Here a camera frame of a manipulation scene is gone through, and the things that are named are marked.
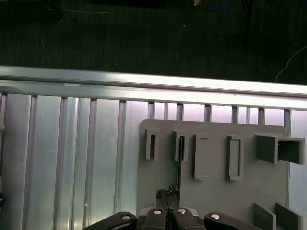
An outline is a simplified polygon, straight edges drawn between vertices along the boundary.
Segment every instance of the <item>metal panel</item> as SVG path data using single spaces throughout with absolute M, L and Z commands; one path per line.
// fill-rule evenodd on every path
M 147 116 L 148 102 L 126 102 L 118 211 L 136 214 L 140 123 L 147 119 Z
M 307 111 L 291 111 L 291 136 L 307 138 Z M 289 207 L 307 215 L 307 165 L 290 164 Z
M 55 201 L 54 224 L 58 230 L 70 230 L 72 226 L 73 184 L 78 129 L 78 98 L 65 101 L 63 133 L 61 136 L 60 162 L 58 174 L 58 200 Z
M 154 103 L 154 119 L 164 120 L 165 112 L 165 103 L 156 102 Z
M 231 123 L 231 115 L 230 106 L 211 106 L 211 122 Z
M 25 229 L 50 230 L 53 226 L 60 102 L 59 97 L 37 99 Z
M 97 100 L 89 224 L 113 214 L 119 101 Z
M 184 121 L 204 121 L 205 105 L 203 104 L 183 104 Z
M 2 210 L 2 228 L 22 227 L 31 96 L 8 95 L 3 148 L 3 192 L 9 202 Z
M 283 109 L 265 109 L 264 111 L 265 125 L 284 125 L 284 110 Z
M 90 99 L 79 99 L 78 135 L 72 208 L 73 230 L 81 230 L 83 228 L 90 102 Z

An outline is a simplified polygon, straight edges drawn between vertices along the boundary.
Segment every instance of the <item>gray slot holder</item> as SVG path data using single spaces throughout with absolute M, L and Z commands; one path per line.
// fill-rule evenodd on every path
M 153 129 L 160 130 L 159 158 L 146 160 L 146 131 Z M 257 136 L 289 141 L 285 127 L 144 120 L 140 134 L 138 210 L 154 207 L 158 189 L 180 184 L 180 205 L 195 209 L 202 218 L 218 211 L 254 224 L 257 215 L 274 230 L 275 204 L 288 204 L 289 162 L 259 160 Z M 182 159 L 180 137 L 184 137 Z
M 146 160 L 158 159 L 160 135 L 159 129 L 148 129 L 146 133 Z
M 305 139 L 279 137 L 270 134 L 257 137 L 257 158 L 277 164 L 278 160 L 296 164 L 307 164 L 305 159 Z
M 176 137 L 176 149 L 175 149 L 175 160 L 179 160 L 179 146 L 180 146 L 180 138 L 183 138 L 183 156 L 182 160 L 187 161 L 188 159 L 188 148 L 189 148 L 189 142 L 188 142 L 188 134 L 185 130 L 174 130 L 175 137 Z
M 227 137 L 227 172 L 230 181 L 243 179 L 244 140 L 238 135 Z

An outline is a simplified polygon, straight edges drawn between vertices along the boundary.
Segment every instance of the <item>aluminum frame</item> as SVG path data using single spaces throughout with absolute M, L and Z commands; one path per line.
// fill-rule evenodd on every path
M 54 184 L 56 191 L 52 193 L 54 198 L 48 198 L 48 213 L 53 217 L 48 216 L 39 222 L 42 229 L 77 230 L 106 217 L 112 211 L 135 211 L 137 181 L 129 176 L 129 173 L 135 174 L 137 170 L 135 153 L 138 152 L 138 147 L 135 142 L 139 139 L 139 124 L 144 119 L 283 125 L 288 128 L 291 136 L 307 138 L 307 86 L 0 66 L 0 93 L 0 113 L 9 117 L 6 122 L 12 131 L 10 136 L 6 136 L 5 142 L 20 138 L 15 147 L 7 143 L 4 148 L 5 152 L 12 151 L 17 158 L 6 153 L 1 161 L 18 160 L 22 166 L 21 171 L 15 171 L 9 165 L 2 164 L 3 173 L 17 176 L 18 191 L 22 191 L 16 193 L 19 195 L 18 200 L 14 201 L 6 217 L 15 218 L 14 208 L 24 207 L 24 210 L 18 213 L 18 219 L 13 219 L 13 225 L 5 225 L 6 229 L 33 227 L 33 221 L 41 215 L 39 207 L 29 205 L 31 202 L 35 203 L 35 196 L 29 194 L 31 189 L 28 188 L 33 187 L 29 185 L 33 175 L 26 173 L 27 168 L 31 168 L 35 173 L 40 173 L 44 169 L 44 165 L 33 161 L 32 158 L 40 149 L 29 149 L 31 146 L 39 147 L 39 142 L 31 142 L 34 141 L 38 130 L 46 128 L 46 120 L 37 119 L 41 113 L 50 113 L 49 121 L 52 123 L 50 128 L 54 129 L 54 143 L 62 136 L 74 137 L 73 140 L 64 139 L 63 143 L 57 144 L 57 154 L 62 157 L 61 159 L 46 154 L 52 158 L 53 164 L 52 167 L 46 162 L 44 164 L 52 168 L 55 174 L 49 175 L 52 178 L 52 184 L 47 184 L 49 189 L 42 183 L 35 192 L 50 192 Z M 17 114 L 20 109 L 25 112 L 25 116 Z M 52 113 L 57 115 L 56 118 L 52 118 Z M 93 142 L 97 137 L 106 137 L 101 131 L 102 128 L 111 127 L 108 122 L 97 119 L 98 117 L 113 121 L 112 124 L 117 121 L 117 126 L 112 126 L 111 129 L 111 136 L 117 141 L 112 144 Z M 19 136 L 18 130 L 26 132 L 27 135 Z M 28 149 L 20 152 L 19 149 L 28 144 Z M 115 179 L 108 180 L 108 183 L 114 188 L 115 196 L 111 201 L 108 200 L 108 210 L 99 211 L 98 204 L 102 204 L 101 200 L 98 201 L 100 189 L 105 183 L 100 178 L 100 173 L 106 171 L 96 171 L 98 168 L 95 165 L 102 164 L 103 157 L 99 155 L 99 149 L 103 146 L 107 146 L 117 155 L 116 158 L 109 155 Z M 75 160 L 75 169 L 78 170 L 74 170 L 70 164 L 74 159 L 78 159 Z M 75 184 L 70 183 L 72 178 L 75 179 Z M 4 175 L 4 183 L 9 179 Z M 290 207 L 307 214 L 307 201 L 299 200 L 303 199 L 304 192 L 307 191 L 307 168 L 291 164 L 289 183 Z M 12 185 L 9 190 L 18 192 L 15 188 Z M 72 191 L 73 200 L 62 202 Z M 38 194 L 38 198 L 44 200 L 41 194 Z

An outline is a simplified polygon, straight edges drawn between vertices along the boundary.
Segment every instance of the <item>screw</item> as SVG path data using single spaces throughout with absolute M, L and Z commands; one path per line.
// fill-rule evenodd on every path
M 128 219 L 130 219 L 130 216 L 123 216 L 122 219 L 128 220 Z
M 184 209 L 178 209 L 178 211 L 177 211 L 178 213 L 180 213 L 180 214 L 185 214 L 187 211 L 186 210 L 184 210 Z
M 219 220 L 221 217 L 219 216 L 219 215 L 217 215 L 217 214 L 212 214 L 211 216 L 210 216 L 212 219 L 215 219 L 215 220 Z

